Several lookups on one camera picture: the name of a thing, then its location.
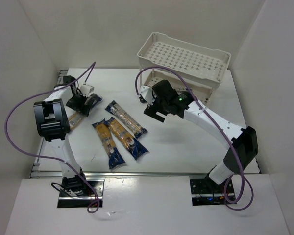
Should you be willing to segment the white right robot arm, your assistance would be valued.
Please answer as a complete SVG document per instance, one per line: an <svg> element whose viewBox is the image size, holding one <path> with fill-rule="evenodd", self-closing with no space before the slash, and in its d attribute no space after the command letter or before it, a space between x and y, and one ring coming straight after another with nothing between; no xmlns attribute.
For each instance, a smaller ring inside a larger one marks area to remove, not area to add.
<svg viewBox="0 0 294 235"><path fill-rule="evenodd" d="M168 114L177 115L199 126L225 146L224 159L208 173L208 178L217 185L246 169L258 154L255 129L227 121L195 99L190 91L178 93L169 81L161 80L152 87L142 86L139 95L147 102L146 115L160 122L164 122L164 116Z"/></svg>

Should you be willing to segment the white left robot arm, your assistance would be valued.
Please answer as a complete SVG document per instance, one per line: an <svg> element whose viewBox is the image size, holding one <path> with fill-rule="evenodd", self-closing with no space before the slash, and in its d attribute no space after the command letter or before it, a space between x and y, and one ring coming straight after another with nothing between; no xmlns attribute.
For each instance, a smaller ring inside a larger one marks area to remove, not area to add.
<svg viewBox="0 0 294 235"><path fill-rule="evenodd" d="M101 98L94 94L93 86L83 85L80 89L74 77L64 76L63 83L56 85L49 97L34 103L38 134L52 147L55 157L60 159L61 188L67 196L83 196L90 188L83 181L85 175L69 143L67 134L71 128L65 107L87 117L100 101Z"/></svg>

